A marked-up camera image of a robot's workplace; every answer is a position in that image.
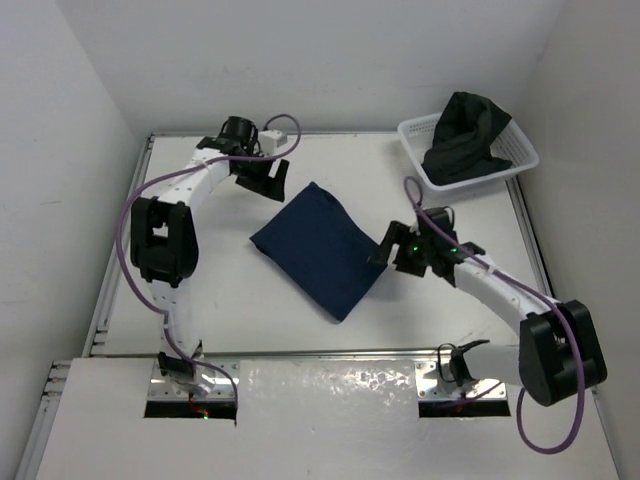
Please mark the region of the dark blue denim trousers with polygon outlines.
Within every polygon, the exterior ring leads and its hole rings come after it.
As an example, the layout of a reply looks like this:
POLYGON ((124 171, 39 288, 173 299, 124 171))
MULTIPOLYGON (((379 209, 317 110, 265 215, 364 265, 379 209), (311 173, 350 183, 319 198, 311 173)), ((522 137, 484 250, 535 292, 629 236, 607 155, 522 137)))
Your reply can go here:
POLYGON ((385 271, 378 244, 329 191, 311 182, 250 237, 305 294, 342 322, 385 271))

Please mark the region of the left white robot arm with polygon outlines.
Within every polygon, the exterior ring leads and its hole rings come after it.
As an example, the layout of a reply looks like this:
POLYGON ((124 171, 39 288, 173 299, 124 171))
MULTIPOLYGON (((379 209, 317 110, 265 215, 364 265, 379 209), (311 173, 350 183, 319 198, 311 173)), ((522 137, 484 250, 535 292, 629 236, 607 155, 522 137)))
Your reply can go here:
POLYGON ((195 389, 204 374, 224 373, 203 360, 190 312, 189 279, 199 260, 194 214, 229 177, 249 191, 283 201, 286 143, 279 130, 231 116, 217 135, 196 144, 182 169, 151 182, 163 184, 159 193, 145 197, 137 190, 129 203, 130 262, 149 289, 148 306, 161 317, 160 372, 184 389, 195 389))

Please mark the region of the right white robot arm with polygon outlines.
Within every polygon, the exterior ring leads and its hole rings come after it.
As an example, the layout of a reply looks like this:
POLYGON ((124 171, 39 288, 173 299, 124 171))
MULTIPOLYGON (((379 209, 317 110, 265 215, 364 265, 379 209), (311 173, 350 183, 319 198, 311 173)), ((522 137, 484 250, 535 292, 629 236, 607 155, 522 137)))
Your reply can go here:
POLYGON ((454 230, 438 233, 428 223, 393 221, 369 258, 393 263, 403 273, 432 272, 489 308, 518 336, 516 345, 487 339, 453 348, 440 378, 469 388, 482 378, 514 383, 540 405, 551 406, 608 376, 589 309, 581 302, 544 296, 499 270, 473 242, 458 243, 454 230))

